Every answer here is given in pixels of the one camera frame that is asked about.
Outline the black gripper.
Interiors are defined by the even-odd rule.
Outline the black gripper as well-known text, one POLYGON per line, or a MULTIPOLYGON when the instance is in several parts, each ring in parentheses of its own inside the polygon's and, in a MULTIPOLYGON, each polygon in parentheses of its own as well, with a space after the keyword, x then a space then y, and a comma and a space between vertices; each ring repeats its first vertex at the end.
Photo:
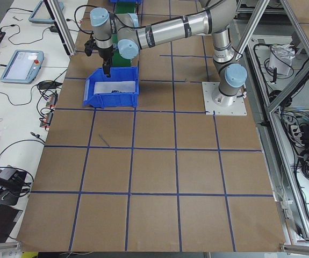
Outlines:
POLYGON ((97 47, 99 56, 103 59, 103 73, 106 77, 111 77, 111 60, 113 57, 113 44, 108 48, 97 47))

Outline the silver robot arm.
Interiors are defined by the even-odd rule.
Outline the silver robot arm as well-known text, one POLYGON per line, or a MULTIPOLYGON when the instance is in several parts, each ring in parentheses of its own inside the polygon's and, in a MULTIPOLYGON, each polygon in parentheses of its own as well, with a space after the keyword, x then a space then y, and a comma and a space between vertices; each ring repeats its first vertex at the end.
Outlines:
POLYGON ((238 64, 229 35, 236 1, 200 1, 202 10, 157 23, 139 26, 134 13, 116 14, 105 8, 90 11, 92 34, 85 43, 87 56, 97 50, 103 59, 103 72, 110 76, 114 54, 112 36, 116 35, 119 54, 133 59, 140 50, 153 48, 197 34, 210 34, 213 40, 213 63, 219 73, 220 83, 212 92, 213 101, 222 107, 231 106, 247 78, 247 71, 238 64))

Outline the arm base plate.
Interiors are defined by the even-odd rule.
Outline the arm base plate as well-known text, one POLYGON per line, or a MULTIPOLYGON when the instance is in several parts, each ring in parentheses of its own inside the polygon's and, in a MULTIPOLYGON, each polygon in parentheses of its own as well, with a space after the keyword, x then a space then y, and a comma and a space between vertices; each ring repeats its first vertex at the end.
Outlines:
POLYGON ((219 82, 202 82, 205 113, 215 116, 246 116, 247 111, 241 90, 233 97, 218 94, 219 82))

